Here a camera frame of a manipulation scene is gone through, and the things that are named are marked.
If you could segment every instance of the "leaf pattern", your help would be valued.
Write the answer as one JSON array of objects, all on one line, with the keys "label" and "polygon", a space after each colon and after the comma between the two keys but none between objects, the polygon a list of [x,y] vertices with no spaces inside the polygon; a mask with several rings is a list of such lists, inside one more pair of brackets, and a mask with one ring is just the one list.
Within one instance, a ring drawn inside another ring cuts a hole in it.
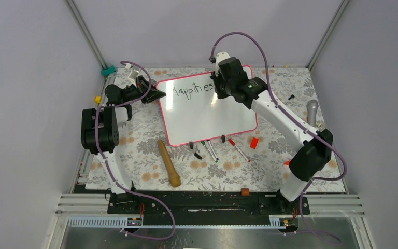
[{"label": "leaf pattern", "polygon": [[[160,81],[211,70],[213,68],[149,68],[148,72],[154,80]],[[264,69],[254,68],[253,71],[255,76],[266,80]],[[307,102],[317,99],[308,69],[271,68],[268,73],[271,79],[271,89],[289,109],[302,119],[306,119]],[[119,68],[114,84],[122,88],[129,85],[128,74],[126,69]],[[292,94],[295,98],[288,100]],[[158,102],[147,105],[141,102],[134,103],[132,111],[132,120],[120,123],[118,126],[119,152],[122,164],[130,173],[138,189],[240,191],[241,188],[249,188],[251,191],[275,191],[289,177],[290,170],[284,165],[284,162],[290,160],[295,155],[295,151],[268,121],[258,116],[256,130],[231,135],[239,148],[251,159],[250,163],[246,162],[230,143],[222,143],[220,139],[211,140],[219,157],[217,163],[212,161],[201,144],[198,145],[198,149],[199,154],[204,157],[202,160],[193,155],[196,149],[191,150],[188,145],[167,146],[182,181],[181,186],[173,188],[168,180],[167,171],[157,146],[159,139],[168,145]],[[317,112],[317,127],[325,128],[324,119],[319,110]],[[259,139],[255,150],[249,147],[253,137]],[[98,164],[98,160],[94,158],[93,165]],[[332,161],[316,176],[339,176],[334,156],[332,156]],[[109,188],[109,180],[103,167],[91,168],[86,188]],[[344,192],[345,189],[342,182],[315,181],[308,191]]]}]

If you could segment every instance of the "white wall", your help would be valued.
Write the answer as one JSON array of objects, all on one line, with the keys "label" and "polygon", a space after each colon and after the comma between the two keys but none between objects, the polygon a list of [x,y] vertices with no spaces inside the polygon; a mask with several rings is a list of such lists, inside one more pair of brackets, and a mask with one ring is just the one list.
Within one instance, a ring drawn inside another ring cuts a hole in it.
[{"label": "white wall", "polygon": [[100,69],[64,1],[0,1],[0,248],[40,248]]},{"label": "white wall", "polygon": [[351,1],[312,75],[377,248],[398,248],[398,1]]},{"label": "white wall", "polygon": [[[270,65],[306,66],[341,0],[75,0],[107,63],[210,66],[214,42],[242,31],[263,47]],[[245,37],[228,37],[225,49],[243,63],[261,65]]]}]

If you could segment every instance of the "green marker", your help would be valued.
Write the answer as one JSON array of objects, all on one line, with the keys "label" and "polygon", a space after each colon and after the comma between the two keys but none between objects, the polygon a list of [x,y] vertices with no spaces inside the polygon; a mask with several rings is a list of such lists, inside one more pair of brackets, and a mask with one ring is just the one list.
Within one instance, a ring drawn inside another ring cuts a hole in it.
[{"label": "green marker", "polygon": [[205,145],[204,141],[201,141],[202,145],[205,147],[205,149],[208,151],[208,153],[210,154],[210,156],[213,158],[213,160],[215,162],[217,162],[217,158],[213,155],[213,153],[211,152],[211,150]]}]

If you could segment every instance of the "table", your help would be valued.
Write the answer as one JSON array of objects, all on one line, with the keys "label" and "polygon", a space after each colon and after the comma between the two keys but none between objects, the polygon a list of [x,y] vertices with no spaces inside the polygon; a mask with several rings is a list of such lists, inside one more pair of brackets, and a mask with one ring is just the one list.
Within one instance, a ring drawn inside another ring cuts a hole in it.
[{"label": "table", "polygon": [[[152,79],[163,79],[187,76],[213,68],[149,68]],[[254,76],[266,81],[266,71],[253,69]],[[310,72],[307,68],[271,68],[267,72],[271,80],[272,90],[281,101],[303,120],[307,119],[306,104],[317,99]],[[128,71],[119,68],[115,85],[124,88],[129,85]],[[158,151],[157,140],[162,139],[166,145],[167,138],[158,101],[143,105],[141,102],[132,104],[133,118],[129,122],[119,124],[121,161],[130,172],[135,187],[139,190],[200,190],[200,191],[240,191],[249,188],[251,191],[276,191],[289,177],[289,167],[284,162],[290,160],[295,152],[286,139],[264,118],[258,116],[258,127],[254,131],[231,135],[235,143],[251,159],[248,163],[227,141],[212,140],[217,163],[213,162],[205,148],[198,144],[204,159],[198,160],[194,150],[188,145],[178,147],[167,146],[173,164],[181,177],[182,184],[173,188],[167,176],[164,163]],[[317,112],[317,127],[325,128],[321,110]],[[259,139],[257,148],[249,147],[253,137]],[[338,164],[332,160],[315,176],[337,177],[340,175]],[[108,176],[100,162],[93,158],[86,183],[86,189],[109,188]],[[308,192],[345,192],[342,181],[315,181]]]}]

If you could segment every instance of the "gray cylindrical object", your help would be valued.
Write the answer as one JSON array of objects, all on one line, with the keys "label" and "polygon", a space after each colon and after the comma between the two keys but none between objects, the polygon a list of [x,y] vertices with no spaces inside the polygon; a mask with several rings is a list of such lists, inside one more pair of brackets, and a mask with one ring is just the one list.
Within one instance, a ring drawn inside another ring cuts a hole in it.
[{"label": "gray cylindrical object", "polygon": [[318,101],[309,100],[307,102],[307,123],[313,127],[317,126],[317,110],[318,110]]}]

